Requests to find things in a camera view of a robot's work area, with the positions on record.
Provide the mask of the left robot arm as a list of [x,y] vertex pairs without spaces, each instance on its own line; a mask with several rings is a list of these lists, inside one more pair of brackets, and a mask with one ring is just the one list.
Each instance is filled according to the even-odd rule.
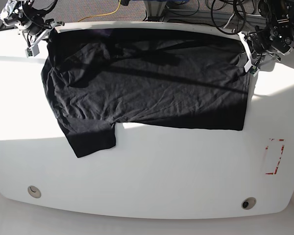
[[280,61],[294,49],[294,0],[260,0],[258,12],[266,26],[238,35],[247,54],[245,70],[259,69],[267,56]]

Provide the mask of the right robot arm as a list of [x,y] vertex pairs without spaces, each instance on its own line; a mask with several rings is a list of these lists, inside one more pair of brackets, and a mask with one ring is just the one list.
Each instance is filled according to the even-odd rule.
[[57,5],[52,1],[47,7],[37,9],[33,0],[9,0],[0,13],[0,19],[4,26],[15,26],[23,34],[27,46],[31,46],[32,38],[36,39],[44,32],[53,30],[56,26],[64,26],[64,22],[56,22],[54,19],[45,20]]

